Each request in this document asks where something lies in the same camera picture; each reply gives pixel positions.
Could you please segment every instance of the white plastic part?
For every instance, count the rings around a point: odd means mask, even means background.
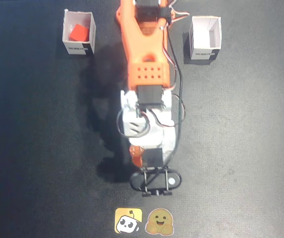
[[[162,95],[163,108],[153,109],[161,124],[174,126],[171,119],[171,91],[164,90]],[[122,120],[123,129],[126,136],[136,136],[140,134],[146,125],[143,117],[137,114],[137,95],[135,91],[125,93],[121,91],[121,107],[123,110]],[[175,147],[176,134],[174,127],[162,127],[157,125],[154,116],[147,110],[146,115],[150,121],[149,132],[139,138],[130,138],[129,142],[135,146],[141,146],[144,149],[162,148],[163,161],[165,162],[168,155]]]

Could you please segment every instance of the yellow square logo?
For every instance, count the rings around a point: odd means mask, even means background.
[[[114,230],[116,233],[133,233],[140,229],[143,213],[139,208],[117,208]]]

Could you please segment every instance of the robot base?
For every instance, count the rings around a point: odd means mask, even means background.
[[[130,185],[136,191],[142,191],[143,197],[151,195],[172,195],[173,189],[177,188],[181,184],[181,176],[177,171],[165,169],[147,186],[144,184],[151,180],[158,170],[156,168],[152,170],[143,170],[134,173],[130,178]]]

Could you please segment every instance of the orange robotic arm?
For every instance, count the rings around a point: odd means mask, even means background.
[[[161,7],[167,6],[167,0]],[[138,85],[162,85],[170,87],[170,66],[163,52],[167,49],[167,21],[138,23],[133,0],[121,0],[116,18],[121,27],[122,41],[128,61],[128,88]]]

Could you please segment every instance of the red block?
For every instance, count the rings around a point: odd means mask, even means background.
[[[69,35],[71,41],[89,41],[89,29],[77,24]]]

